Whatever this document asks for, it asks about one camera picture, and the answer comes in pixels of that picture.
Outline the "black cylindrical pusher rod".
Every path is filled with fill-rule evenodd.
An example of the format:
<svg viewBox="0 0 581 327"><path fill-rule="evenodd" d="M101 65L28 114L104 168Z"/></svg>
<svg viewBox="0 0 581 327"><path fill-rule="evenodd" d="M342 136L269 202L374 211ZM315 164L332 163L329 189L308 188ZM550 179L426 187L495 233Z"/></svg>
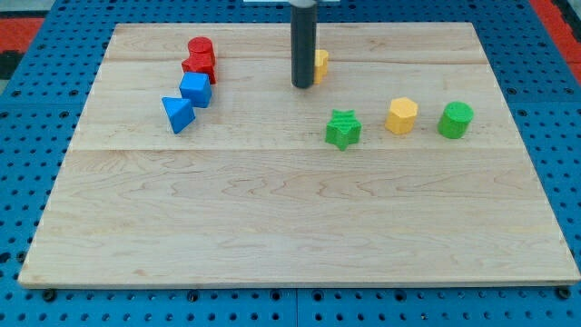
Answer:
<svg viewBox="0 0 581 327"><path fill-rule="evenodd" d="M291 82L300 89L313 85L317 3L290 3Z"/></svg>

